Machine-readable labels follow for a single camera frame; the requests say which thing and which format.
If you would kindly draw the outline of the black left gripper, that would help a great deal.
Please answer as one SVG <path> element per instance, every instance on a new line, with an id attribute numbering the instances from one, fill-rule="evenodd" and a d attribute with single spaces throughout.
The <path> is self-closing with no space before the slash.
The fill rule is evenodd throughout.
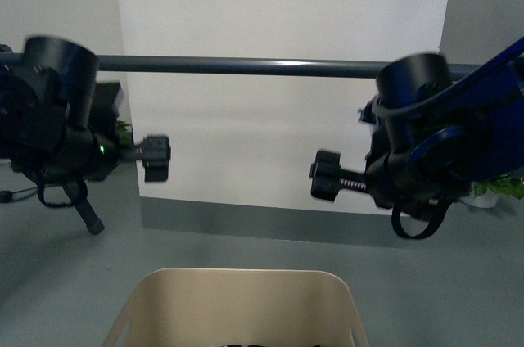
<path id="1" fill-rule="evenodd" d="M 11 167 L 32 181 L 67 183 L 82 178 L 99 182 L 120 162 L 121 151 L 126 147 L 119 144 L 116 128 L 107 133 L 66 128 L 53 150 L 19 149 L 11 158 Z M 147 136 L 142 149 L 145 182 L 165 182 L 169 177 L 169 139 Z"/>

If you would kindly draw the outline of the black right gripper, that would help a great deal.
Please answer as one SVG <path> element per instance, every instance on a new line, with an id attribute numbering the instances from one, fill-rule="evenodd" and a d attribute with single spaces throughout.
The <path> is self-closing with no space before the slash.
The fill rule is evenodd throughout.
<path id="1" fill-rule="evenodd" d="M 380 208 L 431 220 L 468 194 L 471 182 L 454 169 L 464 162 L 471 145 L 471 111 L 389 116 L 374 97 L 365 107 L 365 121 L 375 128 L 366 156 L 368 193 Z M 313 198 L 334 201 L 340 190 L 340 158 L 319 150 L 310 167 Z"/>

